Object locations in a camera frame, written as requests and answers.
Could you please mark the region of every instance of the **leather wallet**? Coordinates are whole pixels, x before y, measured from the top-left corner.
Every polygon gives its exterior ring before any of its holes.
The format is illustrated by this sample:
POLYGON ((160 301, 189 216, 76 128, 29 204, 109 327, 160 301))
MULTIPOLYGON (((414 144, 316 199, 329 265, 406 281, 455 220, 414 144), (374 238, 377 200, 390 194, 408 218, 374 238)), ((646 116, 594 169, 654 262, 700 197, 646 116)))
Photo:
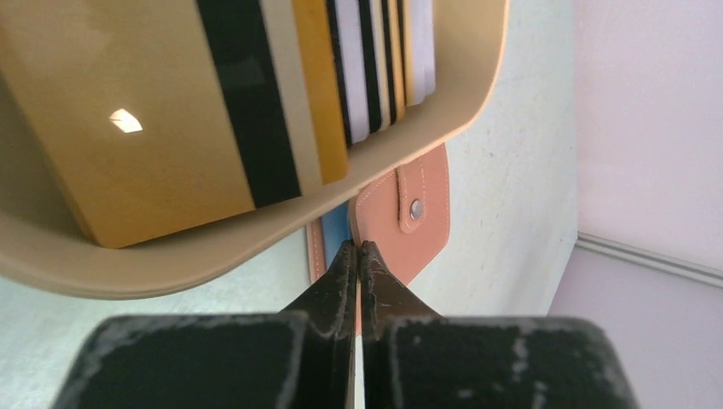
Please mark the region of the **leather wallet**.
MULTIPOLYGON (((363 188, 349 202, 354 242, 374 241, 389 270, 404 285, 447 244, 449 172, 444 145, 363 188)), ((327 271, 321 219, 306 228, 309 272, 314 282, 327 271)))

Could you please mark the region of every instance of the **wall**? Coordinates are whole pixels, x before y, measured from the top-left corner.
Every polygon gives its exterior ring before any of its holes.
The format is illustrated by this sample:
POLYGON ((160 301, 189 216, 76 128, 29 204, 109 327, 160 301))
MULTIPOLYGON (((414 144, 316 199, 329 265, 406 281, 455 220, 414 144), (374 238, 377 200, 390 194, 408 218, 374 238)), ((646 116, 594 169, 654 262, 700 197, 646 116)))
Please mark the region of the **wall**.
POLYGON ((600 325, 642 408, 723 407, 723 290, 575 249, 550 315, 600 325))
POLYGON ((575 7, 580 230, 723 269, 723 2, 575 7))

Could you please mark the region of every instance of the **baseboard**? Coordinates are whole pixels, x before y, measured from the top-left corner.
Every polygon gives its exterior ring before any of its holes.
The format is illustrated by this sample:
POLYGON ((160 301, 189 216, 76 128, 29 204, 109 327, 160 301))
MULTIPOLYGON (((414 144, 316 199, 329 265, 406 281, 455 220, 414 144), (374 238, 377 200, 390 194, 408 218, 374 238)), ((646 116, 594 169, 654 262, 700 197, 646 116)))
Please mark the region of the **baseboard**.
POLYGON ((576 246, 618 260, 723 288, 723 271, 716 268, 686 262, 585 233, 578 233, 576 246))

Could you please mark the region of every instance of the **white tabletop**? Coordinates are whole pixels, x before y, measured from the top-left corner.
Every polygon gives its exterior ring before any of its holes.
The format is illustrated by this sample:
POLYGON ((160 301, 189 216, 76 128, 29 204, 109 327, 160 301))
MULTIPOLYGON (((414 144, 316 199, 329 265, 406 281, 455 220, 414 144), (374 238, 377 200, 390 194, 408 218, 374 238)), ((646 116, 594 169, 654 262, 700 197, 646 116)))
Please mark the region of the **white tabletop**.
MULTIPOLYGON (((572 2, 510 7, 491 101, 448 143, 448 245, 410 285, 441 314, 545 314, 576 240, 572 2)), ((0 407, 48 406, 108 316, 275 312, 308 285, 302 231, 210 283, 148 300, 84 300, 0 279, 0 407)))

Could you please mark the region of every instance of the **beige tray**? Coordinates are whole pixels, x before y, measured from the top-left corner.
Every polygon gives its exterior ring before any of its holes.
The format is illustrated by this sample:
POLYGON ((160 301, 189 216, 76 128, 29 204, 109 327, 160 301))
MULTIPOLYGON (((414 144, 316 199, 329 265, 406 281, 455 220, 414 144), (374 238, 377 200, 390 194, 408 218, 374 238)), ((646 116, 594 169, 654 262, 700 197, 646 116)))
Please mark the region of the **beige tray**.
POLYGON ((401 123, 350 153, 321 193, 123 250, 83 237, 0 81, 0 274, 80 297, 159 296, 202 284, 431 150, 482 111, 504 49, 508 0, 437 0, 437 90, 401 123))

